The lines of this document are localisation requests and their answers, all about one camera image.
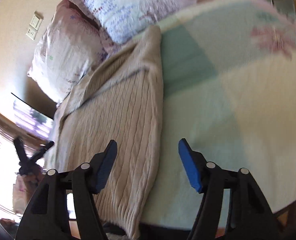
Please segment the beige cable knit sweater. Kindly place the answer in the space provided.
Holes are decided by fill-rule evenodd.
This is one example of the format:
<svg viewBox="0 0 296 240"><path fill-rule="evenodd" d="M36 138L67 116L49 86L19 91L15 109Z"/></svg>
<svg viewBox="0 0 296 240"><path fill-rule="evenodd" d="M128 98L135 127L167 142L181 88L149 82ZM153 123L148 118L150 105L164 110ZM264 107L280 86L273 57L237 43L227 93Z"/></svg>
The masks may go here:
<svg viewBox="0 0 296 240"><path fill-rule="evenodd" d="M58 107L47 168L73 170L102 152L118 153L105 188L94 197L100 218L138 239L139 222L159 164L163 74L161 32L149 26L91 69Z"/></svg>

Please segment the white wall socket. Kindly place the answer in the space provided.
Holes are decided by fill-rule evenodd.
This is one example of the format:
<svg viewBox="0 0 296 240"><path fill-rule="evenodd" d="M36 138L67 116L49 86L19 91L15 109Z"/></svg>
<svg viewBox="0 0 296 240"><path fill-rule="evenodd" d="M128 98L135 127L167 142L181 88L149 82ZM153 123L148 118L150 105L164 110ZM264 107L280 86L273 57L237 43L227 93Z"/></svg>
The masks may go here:
<svg viewBox="0 0 296 240"><path fill-rule="evenodd" d="M38 31L34 27L28 27L26 36L29 37L31 40L34 40L36 38L37 32Z"/></svg>

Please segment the white wall switch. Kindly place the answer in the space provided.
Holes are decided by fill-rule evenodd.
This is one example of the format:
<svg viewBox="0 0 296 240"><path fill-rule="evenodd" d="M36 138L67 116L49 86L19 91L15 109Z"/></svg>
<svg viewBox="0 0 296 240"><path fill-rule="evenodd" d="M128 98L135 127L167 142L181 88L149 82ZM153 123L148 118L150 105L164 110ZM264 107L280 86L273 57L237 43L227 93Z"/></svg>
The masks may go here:
<svg viewBox="0 0 296 240"><path fill-rule="evenodd" d="M33 27L34 29L38 30L40 28L40 25L43 21L43 17L40 16L36 11L34 12L34 15L30 21L30 26Z"/></svg>

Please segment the pink floral pillow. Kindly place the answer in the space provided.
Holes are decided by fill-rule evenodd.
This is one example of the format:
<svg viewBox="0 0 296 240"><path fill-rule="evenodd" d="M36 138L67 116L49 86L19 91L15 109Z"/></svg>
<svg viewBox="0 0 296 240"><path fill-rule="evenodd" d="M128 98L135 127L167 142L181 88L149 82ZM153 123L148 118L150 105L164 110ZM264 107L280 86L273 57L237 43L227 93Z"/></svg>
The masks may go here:
<svg viewBox="0 0 296 240"><path fill-rule="evenodd" d="M27 74L52 101L61 103L87 72L107 57L99 28L62 0L36 49Z"/></svg>

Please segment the pastel patchwork bed sheet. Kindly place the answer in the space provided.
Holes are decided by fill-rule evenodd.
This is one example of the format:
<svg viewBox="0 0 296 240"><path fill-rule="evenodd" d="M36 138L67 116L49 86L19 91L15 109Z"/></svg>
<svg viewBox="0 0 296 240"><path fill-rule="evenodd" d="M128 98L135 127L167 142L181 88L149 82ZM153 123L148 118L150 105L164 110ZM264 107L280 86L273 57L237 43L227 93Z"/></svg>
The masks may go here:
<svg viewBox="0 0 296 240"><path fill-rule="evenodd" d="M190 229L202 196L186 139L221 168L250 170L273 212L296 200L296 23L264 0L214 0L160 21L159 170L141 222Z"/></svg>

